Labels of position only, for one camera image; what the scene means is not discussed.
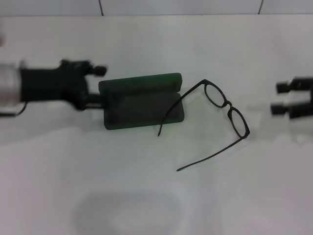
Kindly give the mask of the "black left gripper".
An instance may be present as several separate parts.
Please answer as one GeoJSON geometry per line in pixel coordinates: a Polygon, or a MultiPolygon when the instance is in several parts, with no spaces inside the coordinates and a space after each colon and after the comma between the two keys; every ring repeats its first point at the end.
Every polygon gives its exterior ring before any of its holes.
{"type": "Polygon", "coordinates": [[[77,110],[105,109],[105,96],[89,94],[85,76],[106,75],[107,67],[62,60],[54,69],[20,69],[21,102],[66,101],[77,110]]]}

